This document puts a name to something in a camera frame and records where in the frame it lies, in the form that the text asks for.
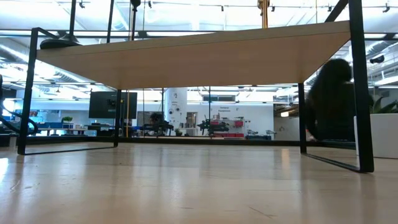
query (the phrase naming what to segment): white column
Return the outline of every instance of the white column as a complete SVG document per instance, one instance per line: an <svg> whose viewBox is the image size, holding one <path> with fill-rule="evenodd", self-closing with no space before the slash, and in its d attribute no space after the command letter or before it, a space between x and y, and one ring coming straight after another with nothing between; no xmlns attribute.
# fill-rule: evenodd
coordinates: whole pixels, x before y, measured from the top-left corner
<svg viewBox="0 0 398 224"><path fill-rule="evenodd" d="M187 122L188 88L168 88L165 94L165 120L175 128Z"/></svg>

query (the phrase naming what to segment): wooden floor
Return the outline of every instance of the wooden floor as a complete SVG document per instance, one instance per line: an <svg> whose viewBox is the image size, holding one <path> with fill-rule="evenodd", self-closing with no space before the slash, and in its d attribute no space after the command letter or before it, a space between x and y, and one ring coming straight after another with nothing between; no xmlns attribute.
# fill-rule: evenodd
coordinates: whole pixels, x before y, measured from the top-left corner
<svg viewBox="0 0 398 224"><path fill-rule="evenodd" d="M122 144L25 157L0 151L4 224L384 224L397 223L397 204L398 160L376 159L375 173L357 174L296 147Z"/></svg>

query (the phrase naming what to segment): white planter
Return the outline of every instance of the white planter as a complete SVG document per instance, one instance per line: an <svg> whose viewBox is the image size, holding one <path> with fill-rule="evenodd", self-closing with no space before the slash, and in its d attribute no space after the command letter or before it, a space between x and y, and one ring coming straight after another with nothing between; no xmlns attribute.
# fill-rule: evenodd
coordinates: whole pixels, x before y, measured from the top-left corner
<svg viewBox="0 0 398 224"><path fill-rule="evenodd" d="M356 116L354 117L356 155L358 155L358 136ZM398 159L398 114L371 114L373 156Z"/></svg>

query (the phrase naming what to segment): computer monitor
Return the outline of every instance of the computer monitor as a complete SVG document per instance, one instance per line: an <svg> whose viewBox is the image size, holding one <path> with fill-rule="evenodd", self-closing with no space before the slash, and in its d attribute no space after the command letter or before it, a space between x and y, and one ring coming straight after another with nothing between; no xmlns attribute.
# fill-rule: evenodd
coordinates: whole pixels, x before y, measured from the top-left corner
<svg viewBox="0 0 398 224"><path fill-rule="evenodd" d="M129 119L137 118L137 93L122 93L122 109L121 115L127 118L127 105L129 106ZM90 108L88 112L89 118L115 118L116 116L116 92L115 91L98 91L91 92Z"/></svg>

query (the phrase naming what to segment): shelf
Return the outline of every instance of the shelf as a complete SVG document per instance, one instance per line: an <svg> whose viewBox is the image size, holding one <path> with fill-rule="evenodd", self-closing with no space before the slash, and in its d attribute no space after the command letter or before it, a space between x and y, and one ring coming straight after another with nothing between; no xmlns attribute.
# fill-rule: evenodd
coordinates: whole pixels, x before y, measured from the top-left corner
<svg viewBox="0 0 398 224"><path fill-rule="evenodd" d="M349 22L39 50L37 59L117 89L302 83L350 38Z"/></svg>

